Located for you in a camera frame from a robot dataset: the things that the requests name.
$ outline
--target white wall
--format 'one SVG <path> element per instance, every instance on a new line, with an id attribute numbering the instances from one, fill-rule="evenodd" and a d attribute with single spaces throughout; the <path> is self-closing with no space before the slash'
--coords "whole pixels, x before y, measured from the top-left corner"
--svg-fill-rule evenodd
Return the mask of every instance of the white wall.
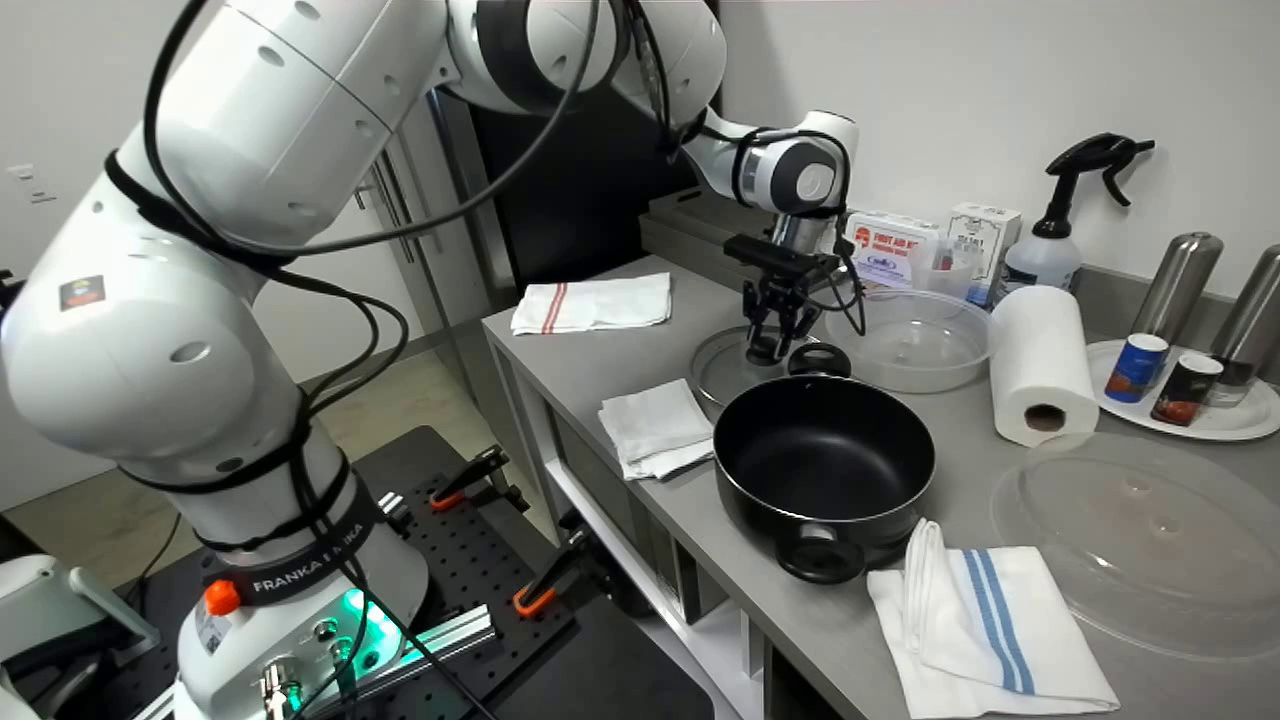
<path id="1" fill-rule="evenodd" d="M 1277 0 L 718 0 L 722 112 L 859 125 L 857 199 L 945 216 L 992 199 L 1035 222 L 1042 163 L 1092 134 L 1154 135 L 1127 178 L 1133 212 L 1080 181 L 1086 266 L 1150 277 L 1175 233 L 1226 254 L 1208 285 L 1236 298 L 1280 246 Z"/>
<path id="2" fill-rule="evenodd" d="M 0 4 L 0 270 L 18 277 L 125 140 L 143 105 L 160 37 L 179 0 L 34 0 Z M 348 210 L 322 235 L 375 230 Z M 385 298 L 413 320 L 390 250 L 299 260 L 295 271 Z M 256 303 L 287 372 L 308 382 L 363 349 L 363 320 L 348 303 L 268 289 Z M 100 461 L 64 451 L 29 434 L 0 393 L 0 507 L 100 472 Z"/>

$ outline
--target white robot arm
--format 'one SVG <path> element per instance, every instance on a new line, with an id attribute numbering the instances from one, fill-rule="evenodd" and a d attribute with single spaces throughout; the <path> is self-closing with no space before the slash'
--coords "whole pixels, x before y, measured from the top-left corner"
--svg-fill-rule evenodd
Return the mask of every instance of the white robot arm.
<path id="1" fill-rule="evenodd" d="M 353 596 L 397 630 L 427 596 L 424 557 L 310 424 L 247 303 L 310 254 L 424 94 L 551 112 L 574 78 L 669 125 L 715 191 L 779 212 L 776 246 L 832 246 L 850 125 L 718 119 L 722 37 L 694 0 L 225 0 L 162 89 L 156 155 L 137 127 L 8 308 L 14 414 L 169 494 L 225 570 L 179 631 L 186 717 L 261 713 L 261 677 L 322 685 L 357 636 Z"/>

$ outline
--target spray bottle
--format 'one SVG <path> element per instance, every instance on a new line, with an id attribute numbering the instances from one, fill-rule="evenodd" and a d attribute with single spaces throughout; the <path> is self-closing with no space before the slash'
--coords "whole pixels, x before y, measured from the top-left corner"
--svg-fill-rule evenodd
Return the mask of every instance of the spray bottle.
<path id="1" fill-rule="evenodd" d="M 1061 152 L 1042 173 L 1054 178 L 1053 199 L 1032 224 L 1032 235 L 1015 241 L 999 260 L 995 299 L 1025 285 L 1054 285 L 1071 289 L 1080 271 L 1080 250 L 1071 246 L 1071 197 L 1080 173 L 1104 173 L 1104 183 L 1120 210 L 1127 197 L 1120 191 L 1117 178 L 1139 155 L 1154 149 L 1154 140 L 1127 140 L 1127 135 L 1086 135 Z"/>

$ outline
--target frying pan handle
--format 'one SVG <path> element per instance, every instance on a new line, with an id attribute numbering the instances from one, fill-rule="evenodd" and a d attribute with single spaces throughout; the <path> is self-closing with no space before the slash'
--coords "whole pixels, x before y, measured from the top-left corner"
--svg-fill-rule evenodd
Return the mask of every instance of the frying pan handle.
<path id="1" fill-rule="evenodd" d="M 824 525 L 801 525 L 796 536 L 776 542 L 776 561 L 806 586 L 843 586 L 862 572 L 862 554 Z"/>
<path id="2" fill-rule="evenodd" d="M 850 363 L 834 344 L 801 344 L 788 358 L 788 376 L 850 376 Z"/>

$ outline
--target blue striped towel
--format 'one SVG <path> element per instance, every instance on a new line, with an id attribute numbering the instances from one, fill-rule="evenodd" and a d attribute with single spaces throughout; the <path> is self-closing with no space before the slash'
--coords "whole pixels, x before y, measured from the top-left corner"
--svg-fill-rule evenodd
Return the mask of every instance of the blue striped towel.
<path id="1" fill-rule="evenodd" d="M 869 592 L 911 717 L 1120 707 L 1035 549 L 948 554 L 921 520 L 903 566 L 871 572 Z"/>

